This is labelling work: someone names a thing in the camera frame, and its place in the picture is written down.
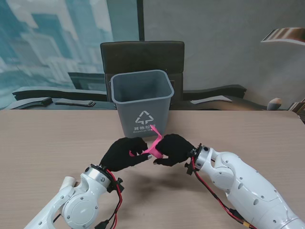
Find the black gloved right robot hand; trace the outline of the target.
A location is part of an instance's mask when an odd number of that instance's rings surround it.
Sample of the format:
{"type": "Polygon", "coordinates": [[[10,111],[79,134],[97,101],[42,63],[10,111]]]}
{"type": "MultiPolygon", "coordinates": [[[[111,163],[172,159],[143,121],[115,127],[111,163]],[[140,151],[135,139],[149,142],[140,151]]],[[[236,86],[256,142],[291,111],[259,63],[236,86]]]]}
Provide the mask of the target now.
{"type": "Polygon", "coordinates": [[[195,149],[190,142],[178,134],[165,135],[155,148],[167,158],[155,159],[153,163],[168,167],[186,161],[188,153],[195,149]]]}

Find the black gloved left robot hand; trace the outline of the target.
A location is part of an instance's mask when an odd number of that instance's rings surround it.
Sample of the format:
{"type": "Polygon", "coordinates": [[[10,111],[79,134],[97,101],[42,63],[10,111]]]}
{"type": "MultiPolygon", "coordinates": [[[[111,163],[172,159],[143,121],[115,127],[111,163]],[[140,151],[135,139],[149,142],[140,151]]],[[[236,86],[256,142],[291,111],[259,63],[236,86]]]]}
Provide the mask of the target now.
{"type": "Polygon", "coordinates": [[[100,161],[100,166],[106,167],[111,172],[133,167],[152,157],[152,155],[144,153],[147,149],[147,143],[140,137],[120,138],[110,146],[100,161]]]}

